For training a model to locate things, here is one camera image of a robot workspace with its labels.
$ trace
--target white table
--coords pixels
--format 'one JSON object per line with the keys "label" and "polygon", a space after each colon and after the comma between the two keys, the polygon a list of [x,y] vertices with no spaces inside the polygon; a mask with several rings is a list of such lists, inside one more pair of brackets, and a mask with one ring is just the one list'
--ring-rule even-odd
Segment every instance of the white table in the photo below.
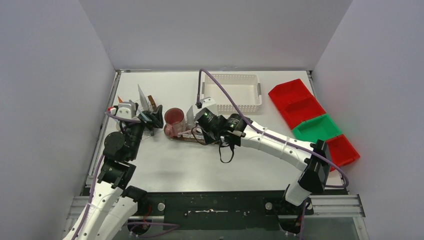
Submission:
{"label": "white table", "polygon": [[[293,137],[292,131],[271,102],[268,92],[277,84],[301,79],[312,93],[305,71],[226,73],[257,74],[261,82],[262,106],[255,115],[247,117],[270,130]],[[197,71],[124,72],[121,74],[116,95],[123,101],[136,101],[139,99],[139,84],[146,96],[153,96],[156,105],[163,105],[163,113],[170,108],[180,108],[187,112],[196,102],[198,74]],[[118,104],[117,96],[113,104]],[[115,121],[110,119],[104,136],[116,130]],[[228,160],[230,156],[230,150],[223,148],[222,159]],[[148,192],[285,190],[300,173],[281,159],[245,147],[236,147],[232,162],[223,164],[220,162],[218,146],[171,140],[165,136],[163,130],[152,137],[144,134],[137,159],[131,163],[137,168],[129,185]],[[341,185],[340,175],[335,171],[331,172],[327,184]]]}

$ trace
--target screw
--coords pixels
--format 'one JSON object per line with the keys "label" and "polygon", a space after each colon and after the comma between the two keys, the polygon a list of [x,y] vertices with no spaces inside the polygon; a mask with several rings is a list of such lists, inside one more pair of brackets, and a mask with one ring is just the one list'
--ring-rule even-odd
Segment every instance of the screw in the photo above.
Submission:
{"label": "screw", "polygon": [[163,211],[164,209],[165,209],[165,204],[163,204],[162,202],[157,205],[157,210]]}
{"label": "screw", "polygon": [[265,203],[265,209],[266,209],[266,210],[271,210],[271,209],[273,209],[273,204],[272,204],[272,203],[270,203],[270,202]]}

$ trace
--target gray wall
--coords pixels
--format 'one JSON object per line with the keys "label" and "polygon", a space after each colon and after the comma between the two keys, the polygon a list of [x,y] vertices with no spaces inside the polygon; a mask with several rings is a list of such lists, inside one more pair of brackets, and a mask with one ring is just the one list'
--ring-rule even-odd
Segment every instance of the gray wall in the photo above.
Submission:
{"label": "gray wall", "polygon": [[0,236],[61,236],[114,69],[77,0],[0,3]]}
{"label": "gray wall", "polygon": [[116,69],[311,70],[352,0],[80,0]]}
{"label": "gray wall", "polygon": [[353,0],[312,77],[356,147],[371,239],[424,239],[424,1]]}

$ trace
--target green tray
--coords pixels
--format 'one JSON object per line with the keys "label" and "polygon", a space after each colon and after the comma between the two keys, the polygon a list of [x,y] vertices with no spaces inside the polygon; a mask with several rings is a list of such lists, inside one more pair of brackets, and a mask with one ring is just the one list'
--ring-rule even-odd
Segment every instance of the green tray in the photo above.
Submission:
{"label": "green tray", "polygon": [[342,134],[328,114],[314,117],[293,128],[293,134],[298,140],[316,143],[326,141]]}

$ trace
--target mug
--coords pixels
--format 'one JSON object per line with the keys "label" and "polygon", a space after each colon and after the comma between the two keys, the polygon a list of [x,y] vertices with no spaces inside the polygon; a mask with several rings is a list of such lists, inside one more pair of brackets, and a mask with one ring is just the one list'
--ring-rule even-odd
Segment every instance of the mug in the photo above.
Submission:
{"label": "mug", "polygon": [[165,135],[168,137],[177,137],[178,133],[184,131],[184,112],[179,108],[171,108],[165,112]]}

